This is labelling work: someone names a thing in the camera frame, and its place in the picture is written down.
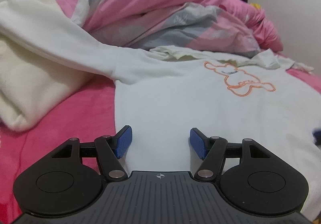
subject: pink bedsheet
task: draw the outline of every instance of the pink bedsheet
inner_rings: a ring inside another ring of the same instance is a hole
[[[321,78],[294,69],[288,73],[321,93]],[[23,170],[70,137],[91,142],[98,136],[115,134],[114,96],[113,82],[96,76],[30,131],[14,133],[0,126],[0,220],[4,224],[11,223],[21,213],[12,194],[12,185]],[[92,159],[84,163],[97,167]]]

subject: blue gripper pad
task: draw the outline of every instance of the blue gripper pad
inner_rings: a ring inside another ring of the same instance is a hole
[[[133,139],[132,128],[129,125],[126,125],[113,137],[113,139],[117,141],[116,148],[113,149],[113,152],[117,157],[117,159],[120,159],[121,157],[124,156],[126,150],[132,143],[132,139]]]
[[[204,140],[193,130],[189,132],[189,141],[201,160],[204,160],[208,151],[205,148]]]

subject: metal pivot screw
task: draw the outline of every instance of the metal pivot screw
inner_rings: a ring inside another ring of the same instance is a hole
[[[125,175],[125,172],[121,171],[121,170],[113,170],[113,171],[110,171],[108,173],[108,175],[111,177],[111,178],[115,178],[115,179],[118,179],[118,178],[121,178],[122,176]]]
[[[197,172],[197,175],[202,178],[210,178],[214,175],[213,171],[210,170],[200,170]]]

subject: white wall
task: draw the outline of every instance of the white wall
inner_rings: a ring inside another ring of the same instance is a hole
[[[284,54],[321,75],[321,0],[249,0],[258,3],[279,31]]]

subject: bear graphic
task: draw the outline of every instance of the bear graphic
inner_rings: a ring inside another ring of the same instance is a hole
[[[231,64],[216,66],[210,62],[205,62],[204,67],[224,76],[224,83],[227,85],[227,89],[237,96],[247,96],[253,88],[263,88],[268,92],[276,90],[271,83],[261,82],[256,76],[248,74],[246,71],[238,69]]]

